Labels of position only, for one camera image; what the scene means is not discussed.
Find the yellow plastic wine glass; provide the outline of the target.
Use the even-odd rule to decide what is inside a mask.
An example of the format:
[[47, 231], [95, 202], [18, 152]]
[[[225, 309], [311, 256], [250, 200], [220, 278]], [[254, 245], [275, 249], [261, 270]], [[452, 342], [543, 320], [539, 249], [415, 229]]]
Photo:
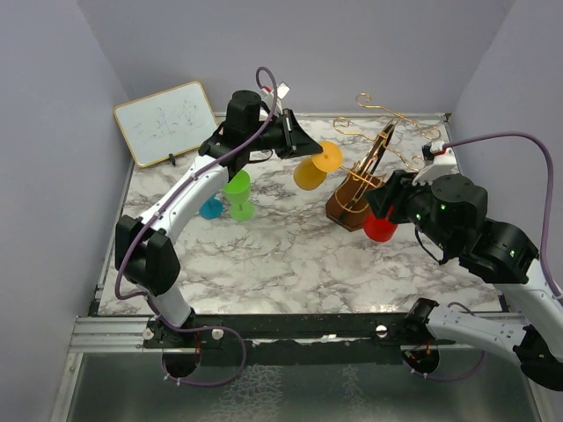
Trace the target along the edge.
[[333, 142], [322, 141], [322, 151], [307, 156], [293, 172], [296, 185], [305, 191], [317, 189], [330, 172], [337, 171], [343, 161], [340, 147]]

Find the green plastic wine glass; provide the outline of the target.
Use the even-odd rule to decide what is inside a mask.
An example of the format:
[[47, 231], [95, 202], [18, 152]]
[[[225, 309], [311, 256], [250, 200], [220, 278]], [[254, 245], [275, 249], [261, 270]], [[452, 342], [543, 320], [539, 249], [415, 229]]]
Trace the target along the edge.
[[251, 178], [244, 170], [239, 171], [223, 187], [223, 196], [230, 204], [229, 213], [233, 220], [244, 222], [253, 217], [253, 205], [249, 202], [250, 195]]

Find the blue plastic wine glass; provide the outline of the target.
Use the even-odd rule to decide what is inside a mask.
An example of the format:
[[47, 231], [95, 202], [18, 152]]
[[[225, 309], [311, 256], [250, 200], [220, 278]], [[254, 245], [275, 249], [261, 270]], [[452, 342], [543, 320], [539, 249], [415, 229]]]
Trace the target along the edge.
[[216, 197], [214, 193], [200, 207], [199, 213], [206, 220], [214, 220], [219, 218], [223, 213], [223, 203]]

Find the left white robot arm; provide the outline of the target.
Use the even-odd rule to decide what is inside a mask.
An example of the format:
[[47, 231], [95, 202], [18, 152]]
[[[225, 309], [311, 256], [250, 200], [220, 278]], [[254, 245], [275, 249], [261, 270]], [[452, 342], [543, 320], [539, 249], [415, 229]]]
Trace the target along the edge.
[[235, 91], [225, 120], [199, 147], [186, 173], [155, 205], [137, 217], [122, 215], [115, 227], [114, 261], [119, 280], [138, 287], [166, 324], [172, 345], [188, 345], [193, 308], [177, 285], [174, 245], [201, 206], [249, 164], [253, 151], [272, 150], [280, 159], [310, 156], [322, 147], [299, 126], [293, 111], [275, 110], [272, 92]]

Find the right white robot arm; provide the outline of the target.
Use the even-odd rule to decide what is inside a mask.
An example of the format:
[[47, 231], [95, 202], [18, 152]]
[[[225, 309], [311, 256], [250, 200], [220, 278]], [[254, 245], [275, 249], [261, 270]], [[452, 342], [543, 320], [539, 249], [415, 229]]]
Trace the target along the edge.
[[451, 340], [502, 357], [533, 382], [562, 389], [562, 305], [550, 294], [537, 247], [515, 225], [486, 216], [486, 189], [461, 174], [418, 185], [411, 172], [394, 171], [366, 193], [376, 218], [411, 223], [437, 245], [443, 261], [457, 259], [522, 312], [526, 324], [501, 324], [419, 299], [404, 322], [415, 344]]

